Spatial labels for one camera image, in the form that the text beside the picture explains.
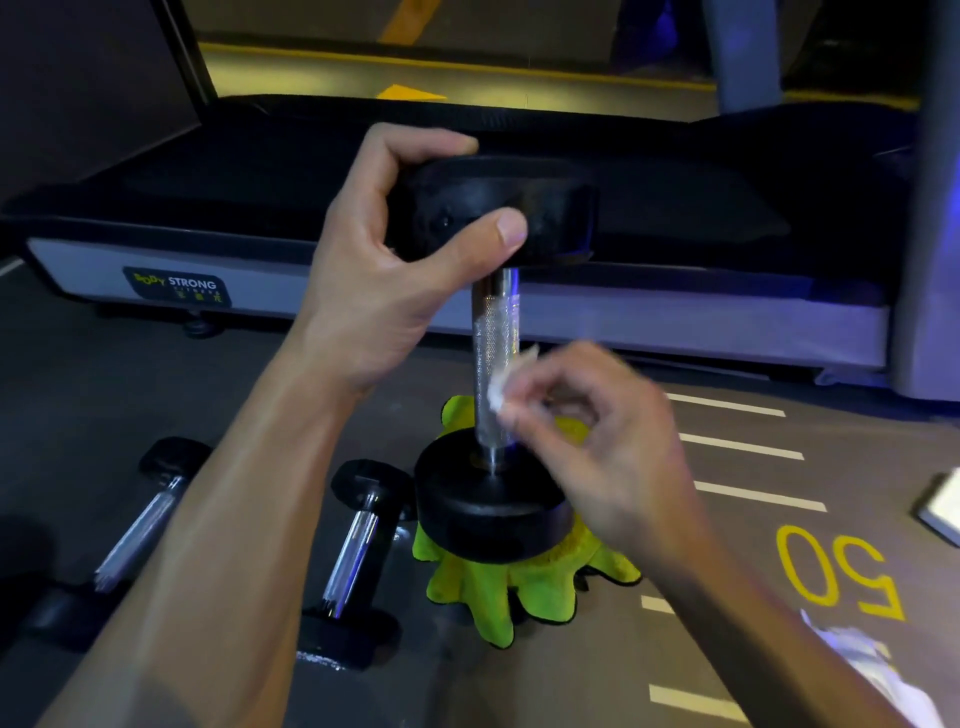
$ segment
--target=fingernail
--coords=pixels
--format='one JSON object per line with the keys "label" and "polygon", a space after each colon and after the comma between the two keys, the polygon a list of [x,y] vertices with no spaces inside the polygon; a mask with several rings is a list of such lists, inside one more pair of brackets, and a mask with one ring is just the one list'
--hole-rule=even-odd
{"label": "fingernail", "polygon": [[517,209],[507,208],[501,212],[496,228],[500,231],[504,246],[510,250],[519,248],[527,239],[527,219]]}

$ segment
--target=white floor line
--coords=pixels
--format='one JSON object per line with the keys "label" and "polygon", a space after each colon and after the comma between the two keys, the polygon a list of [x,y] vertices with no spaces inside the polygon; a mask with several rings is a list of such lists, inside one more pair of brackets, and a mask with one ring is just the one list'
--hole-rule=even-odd
{"label": "white floor line", "polygon": [[801,497],[778,496],[776,493],[764,493],[763,491],[748,491],[746,488],[733,488],[729,485],[717,485],[716,483],[705,483],[700,480],[694,480],[693,484],[697,486],[698,491],[704,493],[718,493],[721,496],[743,497],[747,500],[762,500],[764,503],[777,503],[779,505],[792,505],[794,508],[805,508],[808,511],[827,512],[827,507],[819,500],[807,500]]}
{"label": "white floor line", "polygon": [[772,417],[786,417],[786,412],[782,409],[773,409],[772,407],[755,407],[752,404],[738,404],[735,401],[709,400],[706,397],[691,397],[690,395],[675,395],[667,392],[667,398],[673,401],[685,401],[691,404],[704,404],[707,407],[723,407],[724,409],[738,409],[741,412],[753,412],[757,415],[770,415]]}
{"label": "white floor line", "polygon": [[640,595],[640,606],[644,609],[649,609],[651,612],[663,612],[666,615],[674,614],[670,602],[662,596]]}
{"label": "white floor line", "polygon": [[732,700],[720,700],[715,697],[698,695],[696,692],[675,691],[672,688],[662,688],[659,685],[650,686],[650,702],[668,705],[671,708],[680,708],[691,713],[701,713],[705,716],[724,717],[736,720],[739,723],[749,722],[743,715],[740,706]]}
{"label": "white floor line", "polygon": [[803,460],[804,454],[792,449],[768,448],[765,445],[751,445],[750,443],[738,443],[735,440],[720,440],[716,437],[704,437],[703,435],[688,435],[685,432],[680,433],[680,439],[685,443],[697,443],[698,445],[713,445],[715,448],[742,449],[747,452],[758,452],[761,455],[774,455],[775,457],[786,457],[790,460]]}
{"label": "white floor line", "polygon": [[10,273],[11,271],[15,271],[21,265],[23,265],[23,260],[21,260],[20,258],[16,257],[13,260],[11,260],[3,268],[0,268],[0,279],[4,277],[7,273]]}

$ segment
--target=treadmill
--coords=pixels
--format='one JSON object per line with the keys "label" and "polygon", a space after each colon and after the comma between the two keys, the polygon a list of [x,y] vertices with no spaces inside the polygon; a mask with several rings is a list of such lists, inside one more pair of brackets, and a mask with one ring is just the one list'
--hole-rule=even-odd
{"label": "treadmill", "polygon": [[[931,87],[941,103],[923,122],[874,104],[781,104],[779,78],[756,78],[763,64],[724,46],[724,23],[744,21],[737,4],[708,5],[723,113],[693,123],[217,98],[185,15],[160,18],[179,28],[167,38],[201,124],[78,182],[12,199],[0,225],[63,295],[290,318],[366,129],[442,126],[477,136],[483,153],[575,160],[599,185],[591,261],[524,272],[523,337],[799,365],[820,370],[822,382],[960,400],[960,287],[944,276],[945,265],[960,273],[948,252],[950,240],[960,246],[951,225],[960,211],[948,204],[944,163],[928,162],[935,150],[960,159],[948,123],[960,122],[957,49],[937,46]],[[960,2],[945,8],[942,20],[960,31]],[[777,50],[775,27],[766,30],[760,57]],[[776,76],[775,59],[769,67]],[[918,220],[921,210],[929,217]],[[181,283],[156,284],[164,277]],[[469,335],[469,292],[431,329]]]}

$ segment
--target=yellow-green microfiber towel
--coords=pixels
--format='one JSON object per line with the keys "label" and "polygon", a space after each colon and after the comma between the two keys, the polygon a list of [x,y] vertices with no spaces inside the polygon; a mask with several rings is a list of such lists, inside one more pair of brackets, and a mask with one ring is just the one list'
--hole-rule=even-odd
{"label": "yellow-green microfiber towel", "polygon": [[[441,415],[443,435],[473,427],[473,397],[454,397]],[[582,441],[589,432],[577,420],[558,418],[557,426],[571,439]],[[414,558],[437,562],[426,595],[438,604],[466,604],[480,636],[497,647],[514,641],[510,591],[516,592],[532,618],[562,624],[576,614],[574,575],[590,568],[611,581],[632,585],[640,572],[622,554],[609,550],[576,517],[573,529],[546,553],[513,564],[478,564],[461,559],[437,546],[417,526]]]}

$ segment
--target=dumbbell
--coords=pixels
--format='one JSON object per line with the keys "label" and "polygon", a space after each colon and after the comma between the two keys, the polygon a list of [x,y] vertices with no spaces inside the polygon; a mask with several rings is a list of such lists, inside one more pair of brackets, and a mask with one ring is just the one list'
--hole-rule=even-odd
{"label": "dumbbell", "polygon": [[160,489],[127,532],[80,585],[55,582],[27,617],[24,631],[64,649],[86,652],[130,590],[134,573],[153,550],[190,481],[212,448],[166,437],[140,458],[139,470]]}
{"label": "dumbbell", "polygon": [[573,511],[542,463],[500,426],[488,388],[519,349],[519,269],[589,258],[597,187],[561,159],[447,158],[402,176],[390,202],[387,244],[408,261],[435,253],[499,207],[517,207],[527,218],[523,246],[473,284],[475,427],[431,443],[414,480],[420,527],[445,550],[491,564],[544,553],[569,533]]}
{"label": "dumbbell", "polygon": [[297,658],[337,669],[366,669],[396,639],[396,620],[372,608],[397,524],[416,517],[413,478],[375,460],[349,460],[330,481],[356,514],[320,603],[302,612]]}

